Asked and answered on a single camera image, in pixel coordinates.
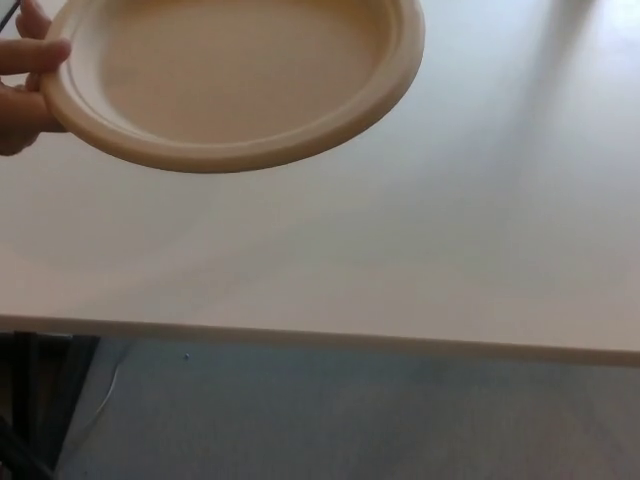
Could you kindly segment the person's bare hand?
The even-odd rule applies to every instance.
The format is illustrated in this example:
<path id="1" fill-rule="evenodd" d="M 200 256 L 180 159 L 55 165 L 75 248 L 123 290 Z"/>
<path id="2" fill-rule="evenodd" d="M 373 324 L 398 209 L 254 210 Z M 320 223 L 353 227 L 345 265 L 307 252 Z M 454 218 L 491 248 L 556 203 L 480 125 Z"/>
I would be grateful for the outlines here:
<path id="1" fill-rule="evenodd" d="M 22 1 L 16 16 L 17 39 L 1 42 L 1 75 L 25 75 L 25 83 L 1 85 L 1 154 L 13 156 L 31 146 L 42 133 L 64 127 L 40 92 L 40 78 L 55 71 L 71 53 L 65 39 L 48 40 L 51 19 L 36 1 Z"/>

